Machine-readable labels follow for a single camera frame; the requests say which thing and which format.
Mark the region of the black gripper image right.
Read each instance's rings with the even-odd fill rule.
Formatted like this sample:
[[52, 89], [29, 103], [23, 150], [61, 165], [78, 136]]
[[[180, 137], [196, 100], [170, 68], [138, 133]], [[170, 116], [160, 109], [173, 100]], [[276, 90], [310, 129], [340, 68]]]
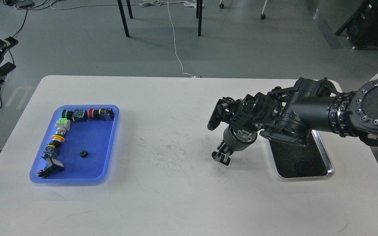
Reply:
[[223, 140], [217, 147], [217, 157], [215, 161], [226, 166], [229, 165], [230, 155], [235, 151], [242, 151], [253, 144], [258, 138], [258, 133], [249, 133], [246, 130], [227, 127], [223, 132]]

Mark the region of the robot arm image right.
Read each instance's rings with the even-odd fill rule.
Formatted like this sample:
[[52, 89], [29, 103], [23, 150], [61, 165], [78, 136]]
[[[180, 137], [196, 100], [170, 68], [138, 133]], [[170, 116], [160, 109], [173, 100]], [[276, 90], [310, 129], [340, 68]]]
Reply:
[[339, 92], [327, 78], [299, 78], [293, 87], [275, 87], [267, 94], [247, 94], [245, 98], [218, 100], [207, 127], [215, 130], [228, 124], [223, 140], [212, 152], [222, 164], [230, 156], [263, 138], [305, 147], [312, 130], [358, 137], [368, 146], [378, 147], [378, 79], [357, 91]]

